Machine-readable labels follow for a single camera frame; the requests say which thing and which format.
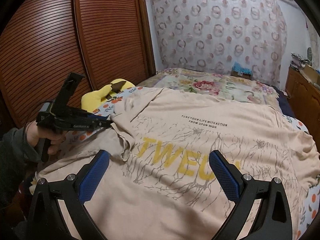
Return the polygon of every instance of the bed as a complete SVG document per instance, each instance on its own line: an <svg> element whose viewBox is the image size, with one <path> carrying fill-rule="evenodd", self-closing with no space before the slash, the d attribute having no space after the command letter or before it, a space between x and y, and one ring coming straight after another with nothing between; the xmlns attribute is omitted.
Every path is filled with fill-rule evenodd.
<svg viewBox="0 0 320 240"><path fill-rule="evenodd" d="M285 102L282 104L279 103L279 95L276 89L260 82L209 73L199 73L185 69L168 69L161 71L156 76L140 83L137 87L129 88L119 93L116 97L97 108L94 111L95 114L102 116L108 116L112 114L116 104L121 102L124 98L129 97L133 93L143 90L144 87L168 87L170 89L184 90L191 93L209 94L239 102L270 105L281 114L283 112L287 112L287 110L282 110L284 107L280 107L280 105L285 104ZM302 122L291 116L284 114L283 116L296 130L302 130L305 133L308 133L307 128ZM54 163L58 159L63 159L75 147L85 143L88 138L93 136L98 131L99 130L94 131L93 133L76 131L68 133L58 154L53 157L55 159L51 159L47 165ZM33 182L34 185L30 189L31 191L34 190L36 181L40 177L42 177L41 174L36 175ZM299 227L298 231L295 233L297 238L299 238L306 231L318 212L320 197L319 182L320 179L318 178L317 185L309 189L307 198L304 200L303 207L300 210Z"/></svg>

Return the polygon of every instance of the silver screw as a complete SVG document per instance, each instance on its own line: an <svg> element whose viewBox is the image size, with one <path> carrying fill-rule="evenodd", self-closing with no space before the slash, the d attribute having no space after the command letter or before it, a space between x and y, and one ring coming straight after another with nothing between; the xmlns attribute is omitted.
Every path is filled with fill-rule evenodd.
<svg viewBox="0 0 320 240"><path fill-rule="evenodd" d="M275 183L277 183L277 184L281 183L281 179L279 179L278 177L275 177L274 180L275 180Z"/></svg>
<svg viewBox="0 0 320 240"><path fill-rule="evenodd" d="M251 177L250 174L244 174L244 175L243 175L243 178L244 178L245 180L251 180L251 179L252 179L252 177Z"/></svg>
<svg viewBox="0 0 320 240"><path fill-rule="evenodd" d="M41 179L38 180L38 184L41 185L41 184L44 184L44 183L45 183L45 178L41 178Z"/></svg>
<svg viewBox="0 0 320 240"><path fill-rule="evenodd" d="M68 176L67 176L67 180L74 180L75 179L75 174L69 174Z"/></svg>

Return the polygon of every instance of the brown wooden dresser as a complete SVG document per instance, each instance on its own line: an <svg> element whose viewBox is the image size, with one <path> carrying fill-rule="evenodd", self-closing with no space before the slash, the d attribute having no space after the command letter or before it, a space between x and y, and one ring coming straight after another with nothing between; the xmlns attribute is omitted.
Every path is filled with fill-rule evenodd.
<svg viewBox="0 0 320 240"><path fill-rule="evenodd" d="M287 83L288 102L296 118L305 124L320 150L320 90L304 76L289 68Z"/></svg>

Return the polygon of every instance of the dark green sleeve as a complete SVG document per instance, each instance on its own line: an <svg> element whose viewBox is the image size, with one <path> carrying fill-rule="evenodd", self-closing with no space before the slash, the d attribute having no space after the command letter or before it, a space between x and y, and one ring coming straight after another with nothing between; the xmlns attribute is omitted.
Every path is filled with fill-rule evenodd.
<svg viewBox="0 0 320 240"><path fill-rule="evenodd" d="M22 139L23 129L11 129L0 142L0 209L8 205L25 175L26 161L39 162L41 156Z"/></svg>

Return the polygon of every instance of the yellow plush toy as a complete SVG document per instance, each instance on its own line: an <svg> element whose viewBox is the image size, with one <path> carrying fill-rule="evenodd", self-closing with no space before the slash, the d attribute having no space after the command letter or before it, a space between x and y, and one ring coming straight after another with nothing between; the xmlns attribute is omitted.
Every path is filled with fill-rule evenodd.
<svg viewBox="0 0 320 240"><path fill-rule="evenodd" d="M122 78L115 79L100 90L92 91L83 95L81 98L81 108L92 113L109 98L116 96L120 91L124 91L125 89L134 86L135 85Z"/></svg>

